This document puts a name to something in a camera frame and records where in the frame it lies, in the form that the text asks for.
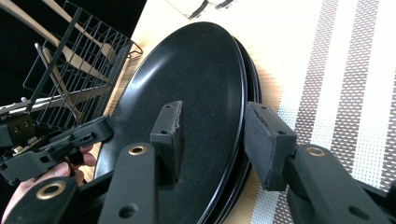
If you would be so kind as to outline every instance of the striped placemat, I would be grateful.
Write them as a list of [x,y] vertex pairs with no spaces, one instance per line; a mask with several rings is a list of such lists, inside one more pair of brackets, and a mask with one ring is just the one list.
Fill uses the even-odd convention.
[[[306,71],[290,74],[278,115],[298,143],[328,148],[371,186],[396,174],[396,1],[323,0]],[[251,223],[292,223],[285,192],[259,187]]]

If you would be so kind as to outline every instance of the screw hole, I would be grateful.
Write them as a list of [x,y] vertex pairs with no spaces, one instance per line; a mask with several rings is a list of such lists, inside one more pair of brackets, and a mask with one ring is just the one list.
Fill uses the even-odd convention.
[[51,194],[59,189],[59,186],[49,186],[47,189],[44,190],[44,194]]
[[133,156],[138,156],[140,154],[143,154],[146,152],[146,148],[145,147],[133,147],[131,149],[129,149],[129,154],[133,155]]
[[119,216],[121,218],[132,217],[136,213],[136,210],[136,207],[132,204],[125,205],[120,209]]
[[359,217],[364,220],[370,219],[369,215],[367,215],[365,212],[361,211],[361,209],[359,209],[358,207],[349,206],[348,210],[355,217]]
[[48,200],[61,194],[65,189],[63,181],[55,181],[41,188],[35,195],[39,200]]

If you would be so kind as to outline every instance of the plate stack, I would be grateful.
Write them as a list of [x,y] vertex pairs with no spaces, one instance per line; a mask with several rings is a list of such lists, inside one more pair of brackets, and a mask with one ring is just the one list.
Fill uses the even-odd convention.
[[261,102],[253,61],[214,23],[197,22],[165,38],[142,62],[111,118],[95,178],[114,169],[125,146],[149,142],[162,107],[183,101],[185,151],[173,190],[159,192],[161,223],[221,222],[247,179],[243,149],[247,101]]

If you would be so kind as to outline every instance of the black plate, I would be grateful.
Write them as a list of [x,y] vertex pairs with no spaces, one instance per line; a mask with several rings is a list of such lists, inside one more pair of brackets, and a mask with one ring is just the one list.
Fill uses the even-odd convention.
[[[247,75],[247,100],[261,103],[262,92],[256,66],[254,65],[244,46],[237,39],[235,39],[235,42],[238,45],[238,48],[240,49],[244,59]],[[224,191],[221,193],[216,207],[213,209],[212,213],[207,219],[208,223],[221,223],[228,216],[246,184],[250,170],[251,163],[248,159],[248,155],[245,153],[243,142],[241,142],[229,180],[226,184],[226,187],[224,188]]]
[[149,142],[163,105],[183,101],[185,153],[177,188],[160,191],[161,223],[203,222],[233,169],[246,103],[243,58],[213,23],[185,26],[165,38],[136,71],[111,119],[95,177],[115,167],[120,150]]

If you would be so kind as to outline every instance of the wire rack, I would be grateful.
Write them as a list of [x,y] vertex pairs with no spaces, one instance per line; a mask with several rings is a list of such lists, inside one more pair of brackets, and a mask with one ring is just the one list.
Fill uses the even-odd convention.
[[[64,10],[74,16],[64,35],[55,35],[59,46],[47,40],[36,44],[38,56],[23,82],[33,92],[26,112],[36,125],[52,130],[70,129],[103,115],[135,45],[81,7],[66,2]],[[133,52],[141,54],[137,48]]]

